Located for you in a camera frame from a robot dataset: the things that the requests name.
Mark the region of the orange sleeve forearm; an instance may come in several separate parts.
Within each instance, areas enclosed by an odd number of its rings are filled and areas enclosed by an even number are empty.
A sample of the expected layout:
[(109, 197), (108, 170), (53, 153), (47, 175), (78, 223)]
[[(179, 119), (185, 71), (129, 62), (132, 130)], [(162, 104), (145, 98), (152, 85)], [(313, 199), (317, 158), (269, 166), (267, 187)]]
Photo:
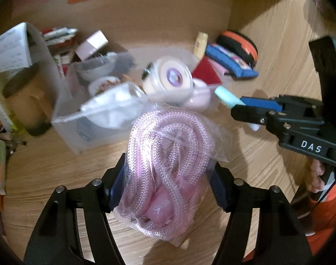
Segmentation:
[(308, 185), (303, 182), (291, 201), (291, 207), (303, 226), (312, 254), (316, 254), (336, 228), (336, 185), (319, 205), (310, 195)]

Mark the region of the right hand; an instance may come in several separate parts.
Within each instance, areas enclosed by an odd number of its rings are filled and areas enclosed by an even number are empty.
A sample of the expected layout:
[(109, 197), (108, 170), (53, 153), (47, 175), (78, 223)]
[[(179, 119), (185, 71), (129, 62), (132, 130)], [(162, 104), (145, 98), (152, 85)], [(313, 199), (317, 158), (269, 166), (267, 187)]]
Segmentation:
[(308, 191), (317, 193), (325, 187), (325, 182), (320, 178), (325, 172), (324, 165), (315, 159), (308, 159), (305, 167), (304, 182)]

